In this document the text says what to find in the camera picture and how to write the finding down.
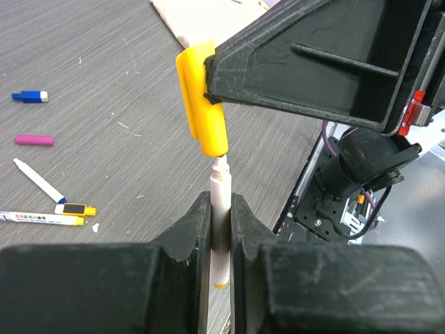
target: purple cable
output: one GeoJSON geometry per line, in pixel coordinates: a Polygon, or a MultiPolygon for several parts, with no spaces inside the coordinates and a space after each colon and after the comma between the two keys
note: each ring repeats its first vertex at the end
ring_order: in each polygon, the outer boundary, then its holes
{"type": "MultiPolygon", "coordinates": [[[[329,151],[329,153],[333,157],[336,157],[337,154],[334,151],[334,149],[332,148],[331,144],[329,144],[329,141],[327,139],[327,121],[326,120],[324,120],[323,124],[321,125],[321,136],[323,138],[323,142],[324,142],[324,144],[325,144],[325,146],[327,148],[327,151],[329,151]]],[[[371,194],[368,191],[365,191],[363,188],[362,188],[362,191],[363,191],[366,199],[368,200],[368,202],[369,202],[369,204],[371,206],[371,209],[374,210],[375,202],[374,202],[374,199],[372,198],[371,194]]]]}

